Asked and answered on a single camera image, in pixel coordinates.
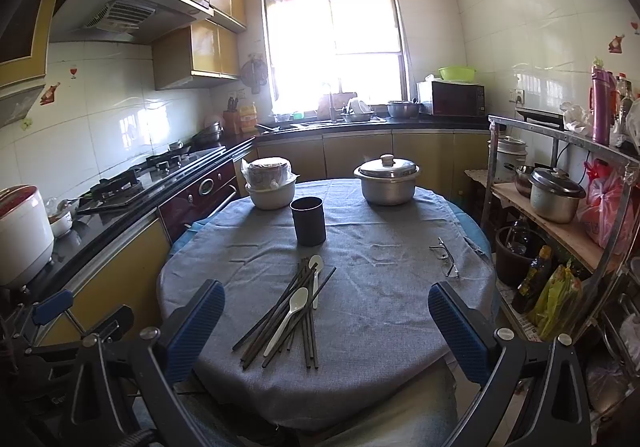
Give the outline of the blue under cloth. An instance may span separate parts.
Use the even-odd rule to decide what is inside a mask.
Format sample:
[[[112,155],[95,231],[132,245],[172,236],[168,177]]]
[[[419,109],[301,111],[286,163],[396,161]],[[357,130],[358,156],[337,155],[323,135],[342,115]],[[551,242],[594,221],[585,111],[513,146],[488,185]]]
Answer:
[[[195,236],[209,223],[208,218],[197,220],[192,224],[186,226],[186,230],[182,235],[171,245],[168,253],[168,257],[172,257],[177,254],[182,248],[184,248]]]

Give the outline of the pink thermos bottle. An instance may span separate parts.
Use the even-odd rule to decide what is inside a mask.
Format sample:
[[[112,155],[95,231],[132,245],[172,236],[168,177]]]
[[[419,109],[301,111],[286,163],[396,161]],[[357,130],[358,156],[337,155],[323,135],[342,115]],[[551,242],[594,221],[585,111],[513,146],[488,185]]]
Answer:
[[[591,81],[592,140],[608,147],[612,126],[612,98],[616,83],[613,74],[605,70],[603,61],[598,57],[593,59]]]

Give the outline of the range hood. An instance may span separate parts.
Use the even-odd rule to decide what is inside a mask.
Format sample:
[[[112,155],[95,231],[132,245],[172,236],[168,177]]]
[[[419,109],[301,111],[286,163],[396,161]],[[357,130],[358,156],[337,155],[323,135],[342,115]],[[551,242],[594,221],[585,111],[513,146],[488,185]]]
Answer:
[[[56,0],[50,41],[147,45],[213,14],[202,0]]]

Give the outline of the window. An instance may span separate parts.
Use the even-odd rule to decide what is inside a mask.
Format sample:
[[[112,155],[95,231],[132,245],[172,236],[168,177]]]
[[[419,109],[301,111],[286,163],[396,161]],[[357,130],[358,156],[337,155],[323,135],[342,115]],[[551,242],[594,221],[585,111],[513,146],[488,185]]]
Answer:
[[[371,106],[406,98],[397,0],[262,0],[262,12],[273,114],[347,94]]]

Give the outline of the eyeglasses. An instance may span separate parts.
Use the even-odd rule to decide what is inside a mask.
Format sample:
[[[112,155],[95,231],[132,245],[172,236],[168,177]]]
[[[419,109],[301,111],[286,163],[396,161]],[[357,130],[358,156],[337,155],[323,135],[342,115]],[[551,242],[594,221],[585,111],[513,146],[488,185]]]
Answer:
[[[439,259],[447,265],[445,273],[445,276],[447,278],[459,277],[460,271],[457,266],[456,260],[454,259],[452,253],[449,251],[444,239],[438,237],[436,245],[430,245],[430,251],[435,255],[436,259]]]

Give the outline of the dark red oven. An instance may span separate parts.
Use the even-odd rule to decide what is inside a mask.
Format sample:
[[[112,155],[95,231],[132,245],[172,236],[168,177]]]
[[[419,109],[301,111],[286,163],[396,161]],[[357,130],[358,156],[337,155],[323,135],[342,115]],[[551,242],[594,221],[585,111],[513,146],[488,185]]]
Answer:
[[[160,206],[160,220],[167,238],[176,242],[194,222],[212,216],[239,196],[235,167],[228,160]]]

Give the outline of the gas stove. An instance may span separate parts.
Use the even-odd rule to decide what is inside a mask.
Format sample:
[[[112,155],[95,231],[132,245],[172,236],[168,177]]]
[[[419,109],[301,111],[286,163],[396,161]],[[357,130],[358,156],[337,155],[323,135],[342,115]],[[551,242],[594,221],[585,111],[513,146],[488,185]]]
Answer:
[[[217,158],[224,146],[193,150],[190,146],[148,156],[111,178],[101,179],[78,201],[77,214],[116,213],[127,210],[151,194],[159,193],[192,170]]]

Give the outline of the grey tablecloth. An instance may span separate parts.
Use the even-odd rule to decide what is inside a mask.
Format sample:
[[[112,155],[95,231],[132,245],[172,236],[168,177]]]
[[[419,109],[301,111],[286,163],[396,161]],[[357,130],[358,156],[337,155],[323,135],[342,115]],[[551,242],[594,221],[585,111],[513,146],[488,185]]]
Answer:
[[[485,316],[494,309],[491,259],[462,228],[450,204],[416,189],[398,206],[375,206],[356,179],[308,181],[299,196],[323,201],[326,241],[317,249],[324,279],[314,315],[319,364],[307,369],[301,349],[243,368],[232,346],[268,309],[310,250],[298,245],[288,208],[262,211],[250,199],[231,202],[177,254],[157,280],[163,315],[186,305],[208,279],[226,306],[195,371],[210,393],[291,429],[328,427],[392,395],[447,354],[427,308],[427,293],[446,281]],[[460,275],[430,245],[444,239]]]

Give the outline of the aluminium pot with lid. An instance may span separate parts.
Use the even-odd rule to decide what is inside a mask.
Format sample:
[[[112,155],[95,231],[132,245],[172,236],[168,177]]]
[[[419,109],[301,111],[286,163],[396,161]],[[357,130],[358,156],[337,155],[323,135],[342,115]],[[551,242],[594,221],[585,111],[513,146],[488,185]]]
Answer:
[[[409,202],[420,173],[420,166],[413,161],[389,153],[364,162],[354,170],[354,176],[360,180],[363,198],[370,204],[381,206]]]

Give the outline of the white plastic spoon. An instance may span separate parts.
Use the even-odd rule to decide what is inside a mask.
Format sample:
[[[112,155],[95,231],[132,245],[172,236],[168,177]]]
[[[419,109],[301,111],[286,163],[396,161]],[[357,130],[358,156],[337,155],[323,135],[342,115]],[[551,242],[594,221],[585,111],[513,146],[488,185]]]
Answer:
[[[278,326],[278,329],[273,333],[273,336],[271,337],[264,352],[262,353],[264,357],[268,357],[271,354],[272,350],[277,346],[283,332],[285,331],[288,323],[293,318],[293,316],[306,306],[308,295],[308,289],[306,287],[301,287],[298,288],[288,299],[288,312],[285,314],[283,320]]]
[[[317,293],[319,291],[319,276],[324,266],[322,257],[319,254],[314,254],[309,259],[308,266],[312,272],[311,307],[315,311],[318,308]]]

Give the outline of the black bucket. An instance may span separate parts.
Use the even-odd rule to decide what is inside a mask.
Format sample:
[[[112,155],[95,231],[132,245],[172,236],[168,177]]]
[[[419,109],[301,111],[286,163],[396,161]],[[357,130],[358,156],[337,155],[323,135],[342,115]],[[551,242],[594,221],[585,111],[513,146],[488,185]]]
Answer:
[[[496,271],[498,279],[516,288],[526,277],[529,266],[538,256],[546,240],[540,233],[527,230],[517,233],[503,227],[496,234]]]

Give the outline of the microwave oven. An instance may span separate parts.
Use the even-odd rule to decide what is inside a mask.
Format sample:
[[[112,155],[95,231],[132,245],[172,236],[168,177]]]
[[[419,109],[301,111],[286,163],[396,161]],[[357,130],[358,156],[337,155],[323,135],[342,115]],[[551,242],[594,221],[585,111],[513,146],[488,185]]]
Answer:
[[[420,82],[416,88],[418,100],[429,115],[480,118],[486,114],[483,85],[432,80]]]

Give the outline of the black chopstick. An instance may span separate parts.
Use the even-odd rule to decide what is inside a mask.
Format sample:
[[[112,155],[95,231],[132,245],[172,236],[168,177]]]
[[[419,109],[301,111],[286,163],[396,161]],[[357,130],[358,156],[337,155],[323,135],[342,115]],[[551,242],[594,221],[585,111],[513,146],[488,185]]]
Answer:
[[[265,326],[266,323],[268,323],[268,321],[271,319],[271,317],[273,316],[273,314],[280,308],[281,304],[283,303],[283,301],[289,296],[291,295],[291,293],[294,291],[294,288],[297,287],[297,283],[299,282],[299,280],[302,280],[302,276],[304,273],[306,267],[303,266],[303,262],[302,260],[300,260],[299,264],[298,264],[298,268],[296,271],[296,274],[293,276],[293,278],[291,279],[290,282],[288,282],[288,286],[286,287],[286,289],[282,292],[282,294],[280,295],[280,297],[277,300],[277,303],[275,303],[270,309],[269,311],[267,311],[265,313],[265,315],[262,316],[262,318],[260,318],[257,323],[254,323],[254,326],[252,326],[240,339],[239,341],[237,341],[233,346],[232,346],[232,352],[237,351],[241,346],[244,345],[244,343],[250,338],[252,337],[258,330],[262,329],[263,326]]]
[[[326,279],[323,280],[321,285],[319,285],[318,291],[314,293],[314,295],[311,297],[310,300],[307,301],[307,304],[302,309],[299,309],[299,311],[296,311],[296,313],[293,315],[294,320],[286,328],[286,330],[281,334],[277,343],[273,345],[273,348],[271,349],[270,353],[265,357],[265,360],[262,362],[263,368],[269,365],[273,356],[276,355],[280,347],[282,347],[285,344],[285,342],[288,341],[288,337],[292,334],[292,332],[295,330],[298,324],[305,319],[305,316],[309,313],[309,311],[311,311],[312,304],[317,300],[319,293],[323,290],[324,286],[326,285],[326,282],[328,282],[331,279],[335,271],[336,271],[336,268],[333,268],[332,271],[328,274],[328,277],[326,277]]]

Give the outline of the yellow oil bottle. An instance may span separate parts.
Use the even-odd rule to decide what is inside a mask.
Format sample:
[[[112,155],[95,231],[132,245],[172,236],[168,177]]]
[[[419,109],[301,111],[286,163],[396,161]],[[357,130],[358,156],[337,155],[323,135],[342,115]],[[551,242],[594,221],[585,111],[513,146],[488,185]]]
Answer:
[[[240,125],[243,134],[255,133],[258,111],[254,102],[239,107]]]

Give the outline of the green plastic basin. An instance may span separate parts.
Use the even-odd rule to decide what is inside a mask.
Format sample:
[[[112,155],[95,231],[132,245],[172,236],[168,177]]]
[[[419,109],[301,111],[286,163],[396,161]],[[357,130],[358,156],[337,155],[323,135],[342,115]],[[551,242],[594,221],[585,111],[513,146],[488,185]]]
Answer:
[[[443,66],[438,69],[438,73],[444,81],[472,83],[476,71],[469,66]]]

